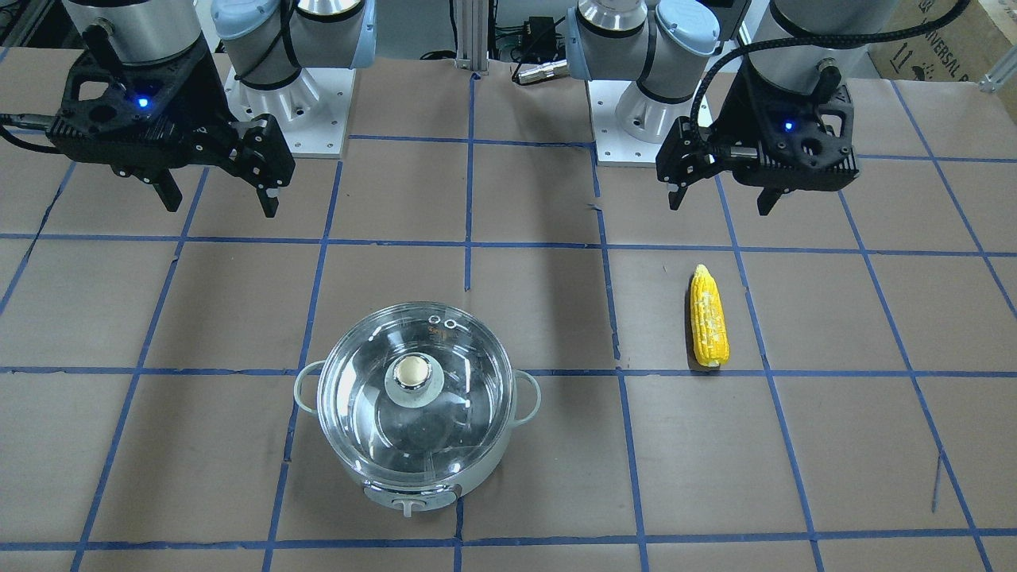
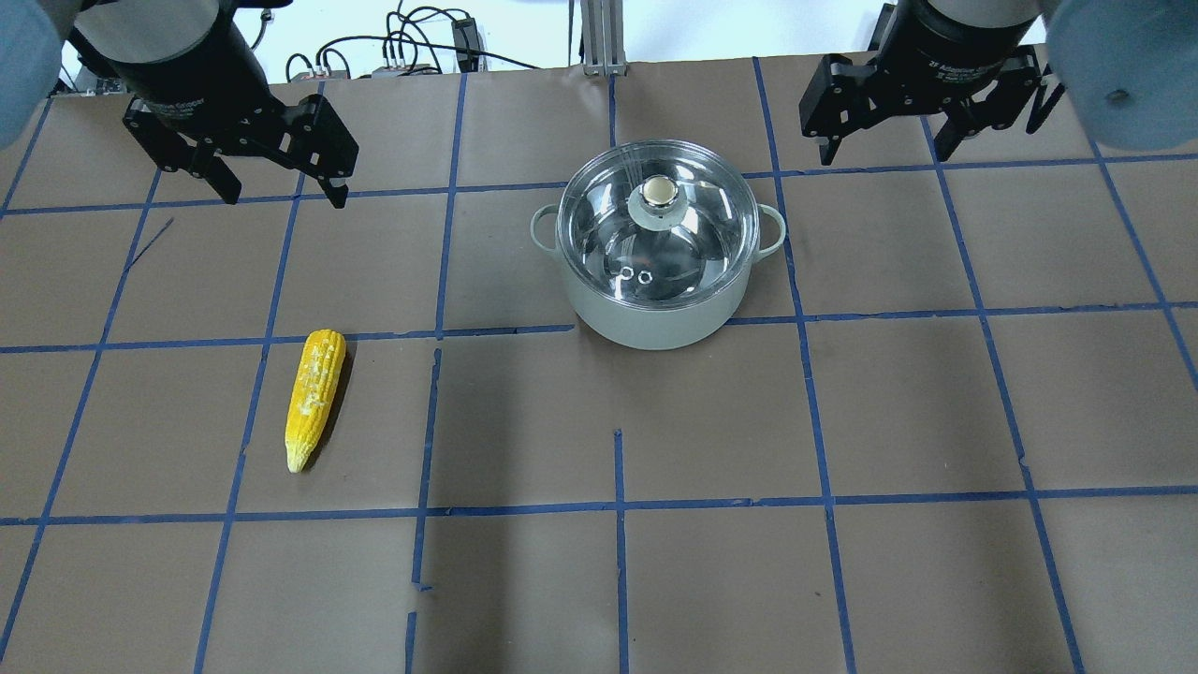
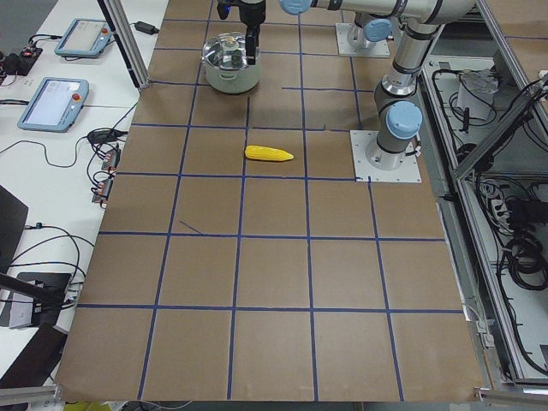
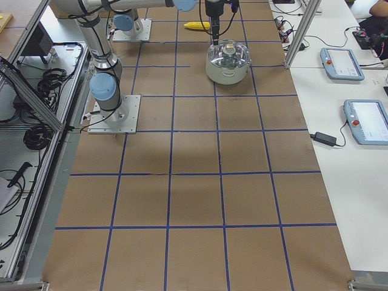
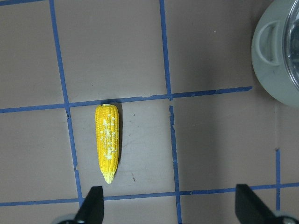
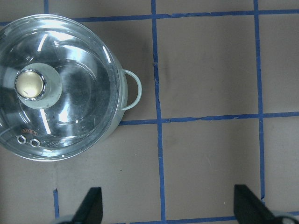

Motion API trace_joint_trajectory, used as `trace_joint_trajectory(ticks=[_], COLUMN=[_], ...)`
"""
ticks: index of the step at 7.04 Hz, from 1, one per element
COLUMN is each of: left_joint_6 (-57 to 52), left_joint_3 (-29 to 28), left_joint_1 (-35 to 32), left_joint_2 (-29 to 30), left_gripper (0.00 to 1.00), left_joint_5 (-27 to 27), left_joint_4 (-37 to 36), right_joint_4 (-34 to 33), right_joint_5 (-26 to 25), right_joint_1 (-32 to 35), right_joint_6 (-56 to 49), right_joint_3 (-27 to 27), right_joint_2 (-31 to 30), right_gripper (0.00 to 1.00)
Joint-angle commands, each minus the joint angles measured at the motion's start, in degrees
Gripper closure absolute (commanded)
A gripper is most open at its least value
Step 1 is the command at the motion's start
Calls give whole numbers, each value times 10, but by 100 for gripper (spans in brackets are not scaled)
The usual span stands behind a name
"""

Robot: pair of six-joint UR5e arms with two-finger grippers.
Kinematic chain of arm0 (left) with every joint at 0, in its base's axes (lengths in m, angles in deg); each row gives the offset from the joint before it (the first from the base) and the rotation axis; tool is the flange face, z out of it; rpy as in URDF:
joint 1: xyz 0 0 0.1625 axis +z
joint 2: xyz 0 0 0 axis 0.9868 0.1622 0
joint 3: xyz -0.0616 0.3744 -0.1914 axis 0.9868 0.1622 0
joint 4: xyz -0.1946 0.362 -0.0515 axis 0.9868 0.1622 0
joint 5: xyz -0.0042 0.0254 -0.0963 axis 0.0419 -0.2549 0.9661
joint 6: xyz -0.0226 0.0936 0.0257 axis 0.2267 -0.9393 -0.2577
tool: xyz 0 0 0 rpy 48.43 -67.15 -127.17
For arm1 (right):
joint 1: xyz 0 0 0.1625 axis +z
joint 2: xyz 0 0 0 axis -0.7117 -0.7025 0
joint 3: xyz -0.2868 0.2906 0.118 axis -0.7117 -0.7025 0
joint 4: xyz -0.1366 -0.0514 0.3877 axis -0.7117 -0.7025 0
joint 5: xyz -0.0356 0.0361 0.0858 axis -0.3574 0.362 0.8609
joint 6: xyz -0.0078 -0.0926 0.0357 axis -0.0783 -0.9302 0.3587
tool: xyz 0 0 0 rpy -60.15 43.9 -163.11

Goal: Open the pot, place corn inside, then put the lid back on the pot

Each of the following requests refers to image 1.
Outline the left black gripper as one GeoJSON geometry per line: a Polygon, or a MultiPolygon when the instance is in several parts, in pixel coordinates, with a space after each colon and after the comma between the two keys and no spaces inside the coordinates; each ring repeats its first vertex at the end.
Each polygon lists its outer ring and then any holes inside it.
{"type": "Polygon", "coordinates": [[[694,130],[675,121],[659,149],[656,174],[678,211],[689,186],[730,171],[762,187],[758,214],[769,216],[787,191],[840,191],[860,175],[853,151],[854,107],[835,63],[817,68],[818,85],[801,95],[742,65],[714,123],[694,130]]]}

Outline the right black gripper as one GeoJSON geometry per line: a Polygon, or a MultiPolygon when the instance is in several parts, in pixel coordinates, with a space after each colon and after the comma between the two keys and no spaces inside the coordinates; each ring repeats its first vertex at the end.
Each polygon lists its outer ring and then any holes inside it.
{"type": "Polygon", "coordinates": [[[152,185],[171,213],[183,199],[173,170],[210,165],[246,181],[275,218],[296,166],[275,117],[233,116],[204,39],[165,62],[130,66],[108,37],[88,37],[46,134],[76,162],[152,185]]]}

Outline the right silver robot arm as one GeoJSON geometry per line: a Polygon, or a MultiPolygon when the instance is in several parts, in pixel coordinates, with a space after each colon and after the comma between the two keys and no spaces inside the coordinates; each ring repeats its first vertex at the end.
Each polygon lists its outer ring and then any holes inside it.
{"type": "Polygon", "coordinates": [[[296,130],[328,119],[312,70],[369,68],[377,54],[372,1],[214,1],[226,87],[191,2],[63,5],[86,51],[44,134],[67,158],[148,184],[168,211],[182,201],[173,170],[207,165],[247,182],[275,216],[296,130]]]}

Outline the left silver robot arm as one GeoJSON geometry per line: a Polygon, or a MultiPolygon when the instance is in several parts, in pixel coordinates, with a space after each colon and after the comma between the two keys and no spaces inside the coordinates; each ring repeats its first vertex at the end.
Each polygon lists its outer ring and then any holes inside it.
{"type": "Polygon", "coordinates": [[[770,213],[792,191],[841,191],[860,175],[853,151],[853,102],[843,72],[894,1],[771,1],[758,42],[798,40],[741,57],[711,126],[698,126],[697,90],[709,58],[733,26],[733,1],[578,1],[567,11],[570,74],[622,80],[638,102],[675,107],[671,127],[649,130],[660,144],[656,173],[677,210],[691,184],[730,172],[758,187],[770,213]]]}

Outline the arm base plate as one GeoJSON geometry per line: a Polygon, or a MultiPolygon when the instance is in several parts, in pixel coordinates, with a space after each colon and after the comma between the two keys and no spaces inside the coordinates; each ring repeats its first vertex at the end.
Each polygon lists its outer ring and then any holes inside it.
{"type": "Polygon", "coordinates": [[[587,87],[597,162],[603,166],[653,168],[675,120],[693,111],[691,100],[657,102],[633,81],[593,80],[587,87]]]}
{"type": "Polygon", "coordinates": [[[305,68],[294,81],[275,91],[259,91],[226,80],[231,112],[250,120],[276,117],[296,158],[341,159],[358,72],[345,68],[305,68]]]}

